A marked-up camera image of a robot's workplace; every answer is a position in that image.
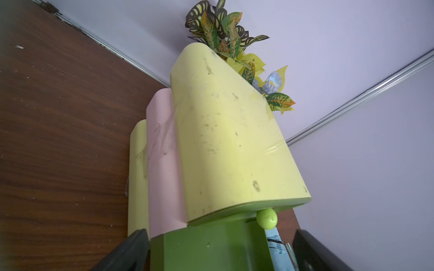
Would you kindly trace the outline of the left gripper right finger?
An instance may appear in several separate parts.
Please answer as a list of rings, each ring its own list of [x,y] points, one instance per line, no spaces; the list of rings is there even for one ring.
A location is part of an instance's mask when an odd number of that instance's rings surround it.
[[[308,231],[298,229],[292,244],[299,271],[352,271]]]

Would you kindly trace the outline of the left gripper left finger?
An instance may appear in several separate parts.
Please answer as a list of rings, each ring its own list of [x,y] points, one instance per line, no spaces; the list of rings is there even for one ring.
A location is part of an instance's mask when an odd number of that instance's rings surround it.
[[[143,271],[150,249],[146,229],[134,231],[91,271]]]

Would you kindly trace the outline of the light blue umbrella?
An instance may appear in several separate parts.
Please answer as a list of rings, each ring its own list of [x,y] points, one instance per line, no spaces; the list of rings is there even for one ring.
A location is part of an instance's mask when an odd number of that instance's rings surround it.
[[[285,243],[277,228],[265,230],[274,271],[295,271]]]

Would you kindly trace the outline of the dark green drawer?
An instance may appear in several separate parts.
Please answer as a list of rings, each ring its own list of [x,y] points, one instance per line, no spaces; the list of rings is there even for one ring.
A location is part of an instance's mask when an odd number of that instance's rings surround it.
[[[272,271],[265,231],[255,221],[188,227],[150,241],[153,271]]]
[[[247,221],[256,217],[258,211],[273,209],[276,213],[289,210],[311,201],[311,197],[295,199],[279,199],[238,204],[224,208],[188,222],[188,227],[200,227],[207,224],[221,224],[227,221]]]

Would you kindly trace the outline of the yellow-green drawer cabinet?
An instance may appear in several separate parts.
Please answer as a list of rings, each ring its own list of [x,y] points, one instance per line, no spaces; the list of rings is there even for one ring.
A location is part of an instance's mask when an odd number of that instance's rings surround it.
[[[185,47],[130,136],[128,232],[150,238],[238,204],[311,197],[267,101],[204,44]]]

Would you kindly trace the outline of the dark green top drawer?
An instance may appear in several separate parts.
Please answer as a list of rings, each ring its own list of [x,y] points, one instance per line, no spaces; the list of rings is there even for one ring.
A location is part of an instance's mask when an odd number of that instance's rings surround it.
[[[188,227],[200,227],[207,224],[221,224],[227,221],[247,221],[256,217],[258,211],[273,209],[276,213],[289,210],[311,201],[311,197],[295,199],[279,199],[238,204],[224,208],[188,222]]]

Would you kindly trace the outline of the artificial plant in vase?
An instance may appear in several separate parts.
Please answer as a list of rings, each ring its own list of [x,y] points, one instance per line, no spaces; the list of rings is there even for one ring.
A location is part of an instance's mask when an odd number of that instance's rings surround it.
[[[269,39],[267,35],[251,36],[239,22],[242,12],[229,13],[225,1],[213,6],[209,1],[195,4],[185,17],[185,27],[191,32],[190,39],[207,45],[233,70],[258,91],[267,101],[271,111],[281,114],[292,111],[296,103],[283,93],[287,67],[271,72],[267,79],[260,75],[265,63],[245,50],[252,44]]]

